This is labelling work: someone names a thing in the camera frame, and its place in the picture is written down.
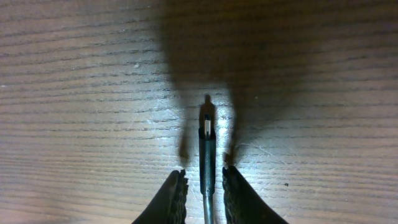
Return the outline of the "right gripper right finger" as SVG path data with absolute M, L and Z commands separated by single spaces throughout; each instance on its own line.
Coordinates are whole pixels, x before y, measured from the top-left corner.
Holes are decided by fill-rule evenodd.
M 222 171 L 227 224 L 287 224 L 260 198 L 235 166 L 224 167 Z

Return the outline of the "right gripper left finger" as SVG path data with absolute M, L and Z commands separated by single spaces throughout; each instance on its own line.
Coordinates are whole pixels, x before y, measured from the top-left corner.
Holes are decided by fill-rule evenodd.
M 173 170 L 132 224 L 185 224 L 187 192 L 185 170 Z

